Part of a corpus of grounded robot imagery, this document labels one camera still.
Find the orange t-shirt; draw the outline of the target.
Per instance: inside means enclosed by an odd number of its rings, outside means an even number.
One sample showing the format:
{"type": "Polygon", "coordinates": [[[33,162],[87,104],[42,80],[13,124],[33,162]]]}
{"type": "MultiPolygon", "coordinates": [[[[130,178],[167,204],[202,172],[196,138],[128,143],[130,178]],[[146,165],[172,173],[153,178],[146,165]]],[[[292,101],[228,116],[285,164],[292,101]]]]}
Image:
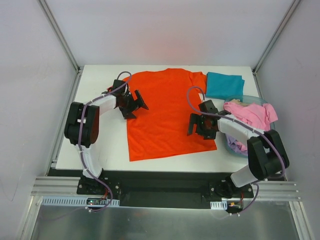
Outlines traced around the orange t-shirt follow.
{"type": "Polygon", "coordinates": [[[132,75],[131,92],[138,90],[148,106],[126,122],[131,162],[217,150],[214,140],[187,135],[190,114],[201,102],[207,77],[182,68],[143,71],[132,75]]]}

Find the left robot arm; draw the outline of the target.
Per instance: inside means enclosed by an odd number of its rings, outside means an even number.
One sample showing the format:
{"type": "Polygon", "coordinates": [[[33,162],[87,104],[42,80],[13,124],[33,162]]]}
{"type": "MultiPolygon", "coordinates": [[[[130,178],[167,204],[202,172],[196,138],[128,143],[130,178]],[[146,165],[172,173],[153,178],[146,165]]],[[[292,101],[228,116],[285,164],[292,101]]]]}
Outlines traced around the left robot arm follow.
{"type": "Polygon", "coordinates": [[[99,178],[103,167],[95,148],[100,116],[118,108],[125,120],[136,119],[134,111],[149,108],[138,90],[134,94],[130,92],[128,83],[115,79],[112,86],[98,97],[87,103],[74,101],[69,107],[64,136],[76,148],[82,164],[82,175],[91,179],[88,188],[96,195],[102,194],[106,188],[105,181],[99,178]]]}

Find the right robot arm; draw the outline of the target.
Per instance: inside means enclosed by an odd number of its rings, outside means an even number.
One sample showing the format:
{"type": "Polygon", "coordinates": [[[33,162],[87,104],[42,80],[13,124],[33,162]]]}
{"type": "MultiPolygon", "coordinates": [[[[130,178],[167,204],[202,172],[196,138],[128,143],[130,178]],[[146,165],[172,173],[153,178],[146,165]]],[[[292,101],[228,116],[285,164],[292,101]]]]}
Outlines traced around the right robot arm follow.
{"type": "Polygon", "coordinates": [[[247,165],[231,173],[214,187],[222,198],[234,198],[243,187],[268,178],[281,178],[290,161],[279,133],[248,125],[231,112],[218,111],[211,100],[199,104],[189,116],[187,135],[196,133],[205,140],[214,140],[218,132],[235,138],[247,148],[247,165]]]}

